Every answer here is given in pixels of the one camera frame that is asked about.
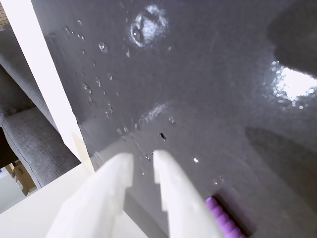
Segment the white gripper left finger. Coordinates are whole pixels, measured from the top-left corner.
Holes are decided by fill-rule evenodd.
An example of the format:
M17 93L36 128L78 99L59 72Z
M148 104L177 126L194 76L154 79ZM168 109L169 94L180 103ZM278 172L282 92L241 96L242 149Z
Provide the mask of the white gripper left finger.
M109 159L61 206L48 238L109 238L133 183L134 158L119 153Z

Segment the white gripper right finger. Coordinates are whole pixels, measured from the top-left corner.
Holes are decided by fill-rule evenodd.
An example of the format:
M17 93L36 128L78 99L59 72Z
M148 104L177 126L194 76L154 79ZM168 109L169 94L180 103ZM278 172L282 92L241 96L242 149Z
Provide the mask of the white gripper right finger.
M167 212L170 238L223 238L201 195L177 161L165 150L153 152L154 181L161 209Z

